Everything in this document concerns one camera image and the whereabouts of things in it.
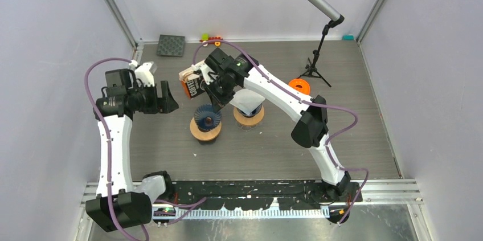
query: cable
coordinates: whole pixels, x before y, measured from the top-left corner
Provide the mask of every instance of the cable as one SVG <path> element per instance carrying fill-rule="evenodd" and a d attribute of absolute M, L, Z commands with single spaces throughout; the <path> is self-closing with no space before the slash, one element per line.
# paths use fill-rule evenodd
<path fill-rule="evenodd" d="M 171 217 L 176 215 L 176 214 L 172 214 L 172 213 L 165 213 L 164 211 L 155 211 L 154 214 L 169 215 Z"/>
<path fill-rule="evenodd" d="M 187 216 L 188 213 L 190 213 L 191 211 L 193 211 L 196 207 L 198 207 L 199 205 L 201 205 L 201 203 L 205 202 L 206 201 L 206 197 L 203 197 L 202 199 L 200 199 L 200 201 L 198 201 L 197 203 L 194 203 L 194 204 L 189 204 L 189 205 L 179 205 L 179 204 L 175 204 L 175 203 L 171 203 L 169 201 L 164 201 L 164 200 L 161 200 L 161 199 L 158 199 L 156 200 L 155 202 L 158 202 L 158 203 L 165 203 L 165 204 L 169 204 L 169 205 L 172 205 L 174 207 L 178 207 L 180 209 L 186 209 L 186 208 L 190 208 L 189 210 L 187 210 L 183 215 L 181 215 L 180 217 L 178 217 L 177 219 L 173 220 L 173 221 L 169 221 L 167 222 L 165 225 L 171 225 L 171 224 L 174 224 L 176 222 L 179 222 L 181 219 L 183 219 L 183 217 Z"/>
<path fill-rule="evenodd" d="M 333 109 L 333 110 L 339 110 L 339 111 L 344 111 L 344 112 L 347 112 L 351 115 L 354 116 L 354 122 L 335 132 L 334 134 L 332 134 L 331 136 L 329 136 L 329 138 L 326 140 L 325 142 L 325 149 L 327 150 L 327 153 L 329 154 L 329 158 L 330 160 L 332 161 L 332 163 L 334 164 L 334 166 L 338 167 L 339 169 L 341 170 L 345 170 L 345 171 L 365 171 L 366 172 L 366 177 L 364 178 L 364 181 L 362 182 L 361 186 L 359 187 L 359 190 L 357 191 L 357 193 L 355 194 L 354 196 L 354 199 L 352 201 L 352 203 L 350 204 L 349 208 L 347 209 L 347 212 L 345 212 L 344 216 L 341 218 L 341 220 L 339 220 L 339 222 L 337 222 L 337 224 L 340 226 L 340 223 L 346 218 L 346 216 L 349 214 L 350 210 L 352 209 L 352 207 L 354 206 L 354 203 L 355 201 L 357 200 L 357 198 L 359 197 L 360 193 L 361 193 L 361 190 L 362 188 L 364 187 L 364 185 L 366 184 L 367 180 L 369 179 L 369 170 L 367 170 L 366 168 L 344 168 L 342 167 L 339 163 L 337 163 L 334 158 L 332 157 L 332 153 L 329 149 L 329 142 L 337 137 L 338 135 L 340 135 L 341 133 L 351 129 L 352 127 L 354 127 L 357 122 L 359 121 L 359 117 L 357 116 L 357 114 L 350 110 L 350 109 L 347 109 L 347 108 L 344 108 L 344 107 L 338 107 L 338 106 L 332 106 L 332 105 L 325 105 L 325 104 L 319 104 L 319 103 L 313 103 L 313 102 L 310 102 L 310 101 L 306 101 L 306 100 L 301 100 L 297 95 L 295 95 L 294 93 L 290 92 L 289 90 L 285 89 L 284 87 L 282 87 L 281 85 L 279 85 L 278 83 L 276 83 L 275 81 L 271 80 L 267 74 L 265 74 L 261 69 L 260 67 L 258 67 L 256 65 L 256 63 L 253 61 L 253 59 L 243 50 L 241 49 L 239 46 L 237 46 L 236 44 L 233 44 L 233 43 L 230 43 L 226 40 L 221 40 L 221 39 L 217 39 L 217 40 L 208 40 L 202 44 L 200 44 L 197 49 L 195 50 L 194 52 L 194 55 L 193 55 L 193 65 L 196 65 L 196 55 L 198 54 L 198 51 L 200 50 L 200 48 L 203 47 L 204 44 L 210 44 L 210 43 L 214 43 L 214 42 L 222 42 L 222 43 L 225 43 L 233 48 L 235 48 L 236 50 L 240 51 L 243 56 L 245 56 L 245 58 L 248 59 L 248 61 L 253 65 L 253 67 L 258 71 L 258 73 L 260 73 L 260 75 L 264 78 L 267 79 L 268 82 L 272 83 L 273 85 L 275 85 L 276 87 L 278 87 L 280 90 L 282 90 L 283 92 L 287 93 L 289 96 L 293 97 L 294 99 L 296 99 L 297 101 L 301 102 L 301 103 L 304 103 L 304 104 L 307 104 L 307 105 L 311 105 L 311 106 L 315 106 L 315 107 L 319 107 L 319 108 L 327 108 L 327 109 Z"/>
<path fill-rule="evenodd" d="M 313 193 L 310 193 L 310 198 L 312 199 L 312 201 L 313 201 L 313 202 L 315 202 L 315 203 L 319 204 L 320 206 L 329 206 L 329 205 L 332 205 L 332 204 L 334 204 L 334 203 L 336 202 L 336 200 L 334 200 L 334 201 L 332 201 L 332 202 L 329 202 L 329 203 L 327 203 L 327 204 L 317 202 L 317 201 L 315 200 L 314 196 L 313 196 Z"/>
<path fill-rule="evenodd" d="M 116 229 L 121 232 L 126 238 L 128 238 L 131 241 L 140 241 L 139 239 L 136 239 L 135 237 L 131 236 L 127 231 L 125 231 L 122 226 L 119 224 L 119 221 L 117 220 L 116 213 L 114 212 L 114 206 L 112 203 L 112 172 L 111 172 L 111 167 L 112 167 L 112 146 L 111 146 L 111 137 L 110 137 L 110 132 L 109 128 L 107 126 L 107 122 L 105 121 L 105 118 L 103 117 L 101 111 L 99 111 L 99 108 L 96 105 L 96 102 L 94 101 L 94 98 L 92 97 L 91 90 L 89 89 L 89 74 L 91 71 L 98 66 L 101 63 L 105 62 L 112 62 L 112 61 L 121 61 L 121 62 L 127 62 L 130 63 L 131 61 L 128 59 L 121 59 L 121 58 L 109 58 L 109 59 L 104 59 L 100 60 L 97 63 L 94 63 L 87 69 L 87 72 L 85 73 L 84 76 L 84 87 L 85 87 L 85 92 L 87 93 L 87 97 L 89 98 L 89 102 L 91 103 L 92 108 L 94 109 L 94 112 L 96 113 L 97 117 L 99 120 L 102 122 L 106 137 L 107 137 L 107 202 L 108 202 L 108 207 L 109 207 L 109 215 L 116 226 Z M 146 227 L 142 224 L 141 225 L 142 231 L 144 232 L 144 236 L 146 237 L 146 241 L 149 241 L 149 234 L 146 229 Z"/>
<path fill-rule="evenodd" d="M 164 203 L 164 204 L 169 204 L 171 206 L 174 206 L 174 207 L 178 207 L 180 209 L 188 209 L 188 208 L 191 208 L 191 207 L 198 207 L 199 205 L 201 205 L 201 203 L 203 203 L 204 201 L 206 201 L 206 197 L 203 197 L 202 199 L 200 199 L 197 203 L 193 203 L 193 204 L 189 204 L 189 205 L 179 205 L 179 204 L 175 204 L 175 203 L 171 203 L 169 201 L 164 201 L 162 199 L 156 199 L 156 203 Z"/>

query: spool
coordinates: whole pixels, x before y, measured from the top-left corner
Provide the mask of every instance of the spool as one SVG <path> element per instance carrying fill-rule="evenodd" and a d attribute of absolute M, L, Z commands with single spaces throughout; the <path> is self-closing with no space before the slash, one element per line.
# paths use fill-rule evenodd
<path fill-rule="evenodd" d="M 233 108 L 233 116 L 242 130 L 248 131 L 256 127 L 265 116 L 265 108 L 260 104 L 250 115 L 243 113 L 237 107 Z"/>
<path fill-rule="evenodd" d="M 221 112 L 214 112 L 211 104 L 201 105 L 191 119 L 190 132 L 200 144 L 213 144 L 222 131 L 221 119 Z"/>
<path fill-rule="evenodd" d="M 310 94 L 310 84 L 306 80 L 293 79 L 288 83 L 288 85 L 302 94 Z"/>

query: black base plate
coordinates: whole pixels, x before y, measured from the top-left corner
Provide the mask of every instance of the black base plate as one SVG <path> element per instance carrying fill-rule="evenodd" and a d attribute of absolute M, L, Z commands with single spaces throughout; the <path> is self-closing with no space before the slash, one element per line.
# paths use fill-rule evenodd
<path fill-rule="evenodd" d="M 280 210 L 315 210 L 320 205 L 353 200 L 359 183 L 350 182 L 346 192 L 338 198 L 325 193 L 327 184 L 318 180 L 262 180 L 262 181 L 176 181 L 174 192 L 179 204 L 192 204 L 207 197 L 202 210 L 267 209 L 276 197 Z M 357 202 L 362 201 L 359 195 Z"/>

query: orange spool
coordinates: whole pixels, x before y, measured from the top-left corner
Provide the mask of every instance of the orange spool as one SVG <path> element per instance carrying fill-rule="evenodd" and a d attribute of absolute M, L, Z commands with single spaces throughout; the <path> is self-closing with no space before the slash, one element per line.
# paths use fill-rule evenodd
<path fill-rule="evenodd" d="M 303 94 L 306 94 L 306 95 L 310 94 L 310 85 L 305 80 L 293 79 L 288 83 L 288 85 Z"/>

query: wooden floor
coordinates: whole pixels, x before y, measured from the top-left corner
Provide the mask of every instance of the wooden floor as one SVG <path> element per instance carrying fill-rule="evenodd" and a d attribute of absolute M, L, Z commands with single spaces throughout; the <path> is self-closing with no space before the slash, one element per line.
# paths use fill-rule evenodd
<path fill-rule="evenodd" d="M 307 57 L 317 42 L 240 43 L 272 74 L 288 83 L 304 71 Z M 147 45 L 142 61 L 156 62 L 156 82 L 168 80 L 179 109 L 168 115 L 134 115 L 130 142 L 130 163 L 134 180 L 146 173 L 167 170 L 172 179 L 303 179 L 319 178 L 310 153 L 292 141 L 295 123 L 278 107 L 264 102 L 261 125 L 243 131 L 235 124 L 232 106 L 222 110 L 223 128 L 213 145 L 200 145 L 189 131 L 195 109 L 209 103 L 206 94 L 188 99 L 178 73 L 190 66 L 197 44 L 187 44 L 182 58 L 158 57 L 156 45 Z M 222 45 L 226 53 L 239 52 Z M 213 47 L 201 49 L 204 59 Z M 387 141 L 362 55 L 355 42 L 327 41 L 317 67 L 332 84 L 307 79 L 311 95 L 323 96 L 328 104 L 344 106 L 359 114 L 359 124 L 333 140 L 334 150 L 347 168 L 365 167 L 370 178 L 397 178 L 398 172 Z M 350 114 L 329 111 L 329 132 L 351 124 Z M 362 173 L 351 173 L 363 178 Z"/>

